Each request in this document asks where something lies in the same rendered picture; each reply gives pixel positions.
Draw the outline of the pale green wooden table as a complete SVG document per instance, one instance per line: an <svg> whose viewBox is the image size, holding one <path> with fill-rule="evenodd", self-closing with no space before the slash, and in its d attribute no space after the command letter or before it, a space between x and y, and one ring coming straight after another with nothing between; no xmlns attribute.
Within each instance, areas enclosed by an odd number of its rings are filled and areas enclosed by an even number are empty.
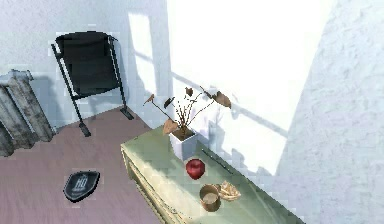
<svg viewBox="0 0 384 224"><path fill-rule="evenodd" d="M205 164L205 173L197 180L187 174L160 127L124 142L121 152L129 177L161 224L305 224L202 143L196 145L195 157ZM241 196L223 200L215 212L206 211L200 189L225 181Z"/></svg>

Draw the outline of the black bin on frame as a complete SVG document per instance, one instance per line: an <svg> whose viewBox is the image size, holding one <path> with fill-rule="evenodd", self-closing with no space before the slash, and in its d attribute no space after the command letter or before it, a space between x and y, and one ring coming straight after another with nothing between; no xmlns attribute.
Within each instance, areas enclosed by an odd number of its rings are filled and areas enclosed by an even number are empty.
<svg viewBox="0 0 384 224"><path fill-rule="evenodd" d="M85 137L91 132L83 122L77 100L118 88L123 103L120 111L129 120L134 118L126 104L115 41L104 32L86 31L60 35L51 45Z"/></svg>

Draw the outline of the black shield-shaped floor object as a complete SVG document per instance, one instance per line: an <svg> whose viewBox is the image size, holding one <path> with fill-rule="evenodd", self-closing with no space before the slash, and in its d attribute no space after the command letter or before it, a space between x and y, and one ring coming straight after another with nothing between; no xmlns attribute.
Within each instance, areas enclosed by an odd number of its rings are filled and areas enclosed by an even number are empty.
<svg viewBox="0 0 384 224"><path fill-rule="evenodd" d="M97 171L78 171L72 173L63 188L65 197L73 202L79 202L91 195L98 185L100 173Z"/></svg>

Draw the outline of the dry plant in white pot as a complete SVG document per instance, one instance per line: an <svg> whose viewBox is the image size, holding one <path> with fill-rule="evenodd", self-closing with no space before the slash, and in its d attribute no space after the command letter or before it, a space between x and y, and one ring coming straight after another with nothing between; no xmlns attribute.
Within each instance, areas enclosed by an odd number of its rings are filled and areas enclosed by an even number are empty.
<svg viewBox="0 0 384 224"><path fill-rule="evenodd" d="M198 100L203 98L208 100L208 104L197 112L192 112ZM182 100L177 100L175 96L169 97L162 106L155 103L155 95L151 94L144 105L153 105L167 117L162 125L162 133L169 136L176 157L185 161L195 154L198 140L197 132L190 125L202 111L214 103L226 108L232 107L230 99L221 91L211 94L203 87L198 94L195 94L192 88L186 87Z"/></svg>

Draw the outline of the grey radiator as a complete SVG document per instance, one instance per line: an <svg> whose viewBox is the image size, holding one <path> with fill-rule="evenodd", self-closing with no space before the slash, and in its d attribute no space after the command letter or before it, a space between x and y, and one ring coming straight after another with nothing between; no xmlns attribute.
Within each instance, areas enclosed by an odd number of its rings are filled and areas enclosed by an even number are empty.
<svg viewBox="0 0 384 224"><path fill-rule="evenodd" d="M29 70L12 69L0 75L0 156L16 149L31 149L55 135L30 85Z"/></svg>

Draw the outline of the red apple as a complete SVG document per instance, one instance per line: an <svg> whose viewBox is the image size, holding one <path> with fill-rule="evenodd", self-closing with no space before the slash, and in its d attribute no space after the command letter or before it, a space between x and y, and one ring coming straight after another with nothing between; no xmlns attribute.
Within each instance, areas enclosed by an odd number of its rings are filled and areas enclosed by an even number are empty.
<svg viewBox="0 0 384 224"><path fill-rule="evenodd" d="M191 159L186 164L186 171L192 179L197 180L205 173L205 164L200 159Z"/></svg>

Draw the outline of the brown cup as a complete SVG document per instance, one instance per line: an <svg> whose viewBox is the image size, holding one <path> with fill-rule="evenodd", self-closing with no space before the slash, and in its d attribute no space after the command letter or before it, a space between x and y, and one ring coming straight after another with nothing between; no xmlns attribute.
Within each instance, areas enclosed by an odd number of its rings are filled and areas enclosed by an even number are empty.
<svg viewBox="0 0 384 224"><path fill-rule="evenodd" d="M208 212L216 212L221 205L218 187L212 184L206 184L201 187L199 192L200 203Z"/></svg>

